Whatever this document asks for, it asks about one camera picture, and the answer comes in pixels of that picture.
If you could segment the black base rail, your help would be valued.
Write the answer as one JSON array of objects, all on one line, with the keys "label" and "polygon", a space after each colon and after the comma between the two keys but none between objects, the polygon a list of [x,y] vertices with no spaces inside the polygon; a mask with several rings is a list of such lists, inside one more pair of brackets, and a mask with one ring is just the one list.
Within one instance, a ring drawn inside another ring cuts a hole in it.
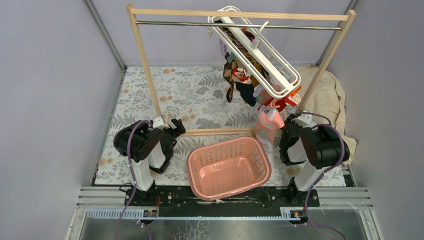
[{"label": "black base rail", "polygon": [[159,217],[278,217],[282,208],[302,211],[305,206],[320,206],[315,189],[307,193],[265,186],[215,200],[200,199],[189,186],[154,186],[146,193],[138,190],[135,196],[132,190],[128,183],[119,187],[124,202],[131,207],[152,207]]}]

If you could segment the floral patterned mat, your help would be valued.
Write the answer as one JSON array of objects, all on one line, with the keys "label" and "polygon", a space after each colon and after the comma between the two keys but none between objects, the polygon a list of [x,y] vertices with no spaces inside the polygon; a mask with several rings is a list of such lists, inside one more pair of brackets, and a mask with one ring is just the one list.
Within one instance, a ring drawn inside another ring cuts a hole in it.
[{"label": "floral patterned mat", "polygon": [[[192,129],[254,128],[258,108],[244,102],[235,92],[226,99],[229,84],[223,80],[220,66],[166,66],[150,69],[162,114],[180,119]],[[138,120],[156,115],[149,87],[141,67],[129,67],[122,82],[103,152],[98,160],[95,185],[122,185],[131,180],[128,160],[113,146],[118,131]],[[232,139],[231,135],[181,136],[173,157],[162,174],[153,173],[157,185],[187,186],[186,161],[195,148]]]}]

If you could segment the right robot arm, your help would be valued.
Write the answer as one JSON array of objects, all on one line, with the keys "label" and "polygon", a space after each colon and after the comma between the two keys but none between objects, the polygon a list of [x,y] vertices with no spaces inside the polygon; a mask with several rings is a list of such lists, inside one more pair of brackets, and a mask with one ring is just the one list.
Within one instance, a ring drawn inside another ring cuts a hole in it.
[{"label": "right robot arm", "polygon": [[286,166],[303,164],[303,168],[289,183],[287,201],[301,205],[306,192],[315,188],[325,173],[346,162],[350,156],[348,144],[330,124],[302,126],[294,115],[284,121],[279,141],[280,159]]}]

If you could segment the pink patterned sock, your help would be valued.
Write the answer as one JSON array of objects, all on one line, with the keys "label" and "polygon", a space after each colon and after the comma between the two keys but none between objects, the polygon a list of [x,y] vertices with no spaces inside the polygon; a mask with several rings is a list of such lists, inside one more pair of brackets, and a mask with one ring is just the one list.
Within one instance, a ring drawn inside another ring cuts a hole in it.
[{"label": "pink patterned sock", "polygon": [[280,105],[265,106],[258,109],[258,116],[255,126],[255,137],[261,142],[273,144],[277,130],[285,126],[278,108]]}]

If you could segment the pink laundry basket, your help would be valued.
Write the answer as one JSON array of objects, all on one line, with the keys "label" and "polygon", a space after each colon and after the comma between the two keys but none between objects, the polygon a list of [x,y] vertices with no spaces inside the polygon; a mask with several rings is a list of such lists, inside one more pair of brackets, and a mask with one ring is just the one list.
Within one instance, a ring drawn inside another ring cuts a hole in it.
[{"label": "pink laundry basket", "polygon": [[240,136],[192,150],[186,160],[192,192],[215,201],[264,185],[272,167],[259,140]]}]

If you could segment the brown argyle sock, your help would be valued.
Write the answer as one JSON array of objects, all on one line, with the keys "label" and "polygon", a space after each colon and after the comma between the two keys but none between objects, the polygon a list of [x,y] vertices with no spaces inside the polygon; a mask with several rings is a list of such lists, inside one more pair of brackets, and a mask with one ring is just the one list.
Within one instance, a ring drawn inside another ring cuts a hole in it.
[{"label": "brown argyle sock", "polygon": [[226,100],[231,103],[233,100],[233,94],[235,89],[235,82],[233,80],[233,70],[235,70],[238,67],[236,59],[231,58],[231,54],[229,52],[226,52],[224,55],[224,58],[226,60],[224,66],[223,66],[223,79],[229,84],[229,88],[226,92]]}]

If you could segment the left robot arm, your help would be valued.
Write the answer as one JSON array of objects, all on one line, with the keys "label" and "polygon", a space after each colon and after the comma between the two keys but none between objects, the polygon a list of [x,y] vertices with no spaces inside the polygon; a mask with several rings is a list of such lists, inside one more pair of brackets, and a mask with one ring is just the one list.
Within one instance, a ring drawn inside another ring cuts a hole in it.
[{"label": "left robot arm", "polygon": [[155,192],[151,189],[155,181],[151,172],[163,174],[174,156],[177,138],[186,133],[181,119],[171,119],[166,124],[161,117],[138,120],[121,129],[113,139],[118,153],[128,158],[136,199],[144,206],[152,204]]}]

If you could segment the red snowflake sock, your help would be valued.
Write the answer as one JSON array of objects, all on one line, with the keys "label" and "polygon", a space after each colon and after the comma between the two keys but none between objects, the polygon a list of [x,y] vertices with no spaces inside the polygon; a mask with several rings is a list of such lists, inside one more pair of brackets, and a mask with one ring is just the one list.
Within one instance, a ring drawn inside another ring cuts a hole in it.
[{"label": "red snowflake sock", "polygon": [[282,112],[283,109],[286,106],[295,107],[297,104],[301,102],[301,97],[298,94],[295,94],[293,96],[286,96],[284,98],[275,99],[275,98],[263,98],[260,95],[256,97],[256,102],[259,103],[259,107],[257,108],[260,110],[263,106],[278,106],[277,111]]}]

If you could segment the white plastic clip hanger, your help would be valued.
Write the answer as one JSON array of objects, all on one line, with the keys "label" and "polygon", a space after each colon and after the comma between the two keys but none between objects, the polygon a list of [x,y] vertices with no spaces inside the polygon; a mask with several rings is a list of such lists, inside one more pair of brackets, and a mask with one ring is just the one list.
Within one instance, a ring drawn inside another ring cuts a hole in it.
[{"label": "white plastic clip hanger", "polygon": [[247,17],[208,16],[207,22],[267,93],[282,99],[301,86],[301,75],[263,36],[266,21],[253,26]]}]

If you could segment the beige cloth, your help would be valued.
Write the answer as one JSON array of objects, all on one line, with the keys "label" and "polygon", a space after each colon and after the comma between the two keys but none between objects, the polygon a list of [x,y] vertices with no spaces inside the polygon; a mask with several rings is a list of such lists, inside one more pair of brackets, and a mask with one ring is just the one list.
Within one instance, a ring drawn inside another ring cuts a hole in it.
[{"label": "beige cloth", "polygon": [[[299,95],[302,100],[318,69],[314,65],[305,65],[296,68],[301,76],[302,89]],[[333,73],[326,70],[318,80],[315,89],[306,102],[304,111],[320,114],[330,119],[332,126],[340,133],[342,139],[349,147],[350,153],[348,154],[348,160],[343,163],[346,166],[353,162],[357,140],[345,135],[347,121],[345,100],[346,93],[341,82]]]}]

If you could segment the navy sock red cuff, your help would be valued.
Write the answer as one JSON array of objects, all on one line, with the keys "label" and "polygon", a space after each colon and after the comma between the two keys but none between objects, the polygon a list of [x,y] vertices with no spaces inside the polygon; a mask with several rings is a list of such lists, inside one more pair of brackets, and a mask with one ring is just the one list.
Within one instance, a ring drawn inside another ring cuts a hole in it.
[{"label": "navy sock red cuff", "polygon": [[256,105],[256,98],[253,96],[254,87],[250,75],[243,68],[238,67],[232,70],[231,76],[241,98],[246,104],[254,107]]}]

